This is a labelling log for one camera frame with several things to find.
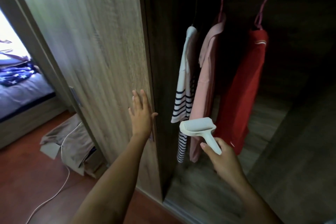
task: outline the hand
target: hand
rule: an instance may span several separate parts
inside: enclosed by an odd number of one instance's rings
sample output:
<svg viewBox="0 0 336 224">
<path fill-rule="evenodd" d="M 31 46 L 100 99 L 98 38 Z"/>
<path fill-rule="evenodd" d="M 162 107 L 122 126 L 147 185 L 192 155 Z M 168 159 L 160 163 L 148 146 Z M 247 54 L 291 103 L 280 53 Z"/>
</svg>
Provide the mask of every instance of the hand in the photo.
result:
<svg viewBox="0 0 336 224">
<path fill-rule="evenodd" d="M 215 137 L 215 140 L 222 154 L 216 154 L 206 143 L 201 143 L 201 148 L 209 156 L 217 174 L 234 189 L 245 185 L 247 179 L 234 150 L 222 139 Z"/>
<path fill-rule="evenodd" d="M 140 137 L 147 140 L 152 132 L 153 119 L 158 113 L 152 113 L 151 105 L 148 103 L 148 98 L 144 90 L 140 91 L 143 104 L 141 104 L 138 93 L 135 90 L 133 90 L 132 93 L 133 112 L 130 107 L 128 107 L 128 112 L 132 120 L 133 137 Z"/>
</svg>

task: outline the lint roller sticky roll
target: lint roller sticky roll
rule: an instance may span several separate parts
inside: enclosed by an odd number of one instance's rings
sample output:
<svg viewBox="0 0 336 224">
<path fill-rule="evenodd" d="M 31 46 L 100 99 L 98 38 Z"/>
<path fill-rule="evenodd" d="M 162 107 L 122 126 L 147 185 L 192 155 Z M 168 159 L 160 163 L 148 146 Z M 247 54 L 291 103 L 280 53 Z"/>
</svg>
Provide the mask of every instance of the lint roller sticky roll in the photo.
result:
<svg viewBox="0 0 336 224">
<path fill-rule="evenodd" d="M 187 136 L 201 136 L 205 142 L 210 146 L 218 155 L 222 154 L 222 150 L 218 146 L 212 131 L 216 129 L 216 125 L 209 117 L 200 118 L 195 120 L 185 120 L 180 123 L 180 131 Z"/>
</svg>

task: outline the lint roller handle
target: lint roller handle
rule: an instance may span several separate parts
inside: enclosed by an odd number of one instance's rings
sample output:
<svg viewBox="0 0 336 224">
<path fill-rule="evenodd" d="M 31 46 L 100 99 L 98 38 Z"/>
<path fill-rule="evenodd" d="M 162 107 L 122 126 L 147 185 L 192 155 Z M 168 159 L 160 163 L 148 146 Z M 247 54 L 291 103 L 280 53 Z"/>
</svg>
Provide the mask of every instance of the lint roller handle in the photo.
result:
<svg viewBox="0 0 336 224">
<path fill-rule="evenodd" d="M 214 152 L 216 152 L 218 155 L 222 154 L 222 150 L 218 146 L 216 140 L 213 138 L 211 133 L 206 133 L 203 135 L 205 142 L 208 146 L 210 146 Z"/>
</svg>

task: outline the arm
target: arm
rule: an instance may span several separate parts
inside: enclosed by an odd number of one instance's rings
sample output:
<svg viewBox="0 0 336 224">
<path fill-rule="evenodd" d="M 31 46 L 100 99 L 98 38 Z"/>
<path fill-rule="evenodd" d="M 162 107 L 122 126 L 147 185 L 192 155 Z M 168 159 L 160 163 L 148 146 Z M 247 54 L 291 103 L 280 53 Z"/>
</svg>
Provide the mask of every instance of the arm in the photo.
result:
<svg viewBox="0 0 336 224">
<path fill-rule="evenodd" d="M 248 223 L 280 224 L 282 221 L 270 206 L 255 191 L 243 173 L 242 167 L 233 149 L 222 139 L 215 138 L 222 149 L 222 154 L 216 154 L 207 144 L 201 143 L 201 148 L 208 154 L 217 174 L 225 180 L 237 193 L 246 210 L 245 219 Z"/>
<path fill-rule="evenodd" d="M 152 121 L 157 113 L 152 113 L 146 93 L 133 90 L 133 109 L 128 109 L 132 120 L 133 136 L 126 149 L 113 162 L 86 196 L 73 218 L 77 223 L 122 223 L 137 183 L 139 163 L 148 137 L 152 131 Z"/>
</svg>

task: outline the mattress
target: mattress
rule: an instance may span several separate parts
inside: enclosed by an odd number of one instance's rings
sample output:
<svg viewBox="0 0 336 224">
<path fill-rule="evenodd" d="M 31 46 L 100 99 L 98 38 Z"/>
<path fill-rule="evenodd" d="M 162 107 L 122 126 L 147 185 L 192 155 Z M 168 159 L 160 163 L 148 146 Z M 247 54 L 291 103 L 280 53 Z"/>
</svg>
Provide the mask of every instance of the mattress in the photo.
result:
<svg viewBox="0 0 336 224">
<path fill-rule="evenodd" d="M 11 87 L 0 85 L 0 119 L 53 92 L 39 73 Z"/>
</svg>

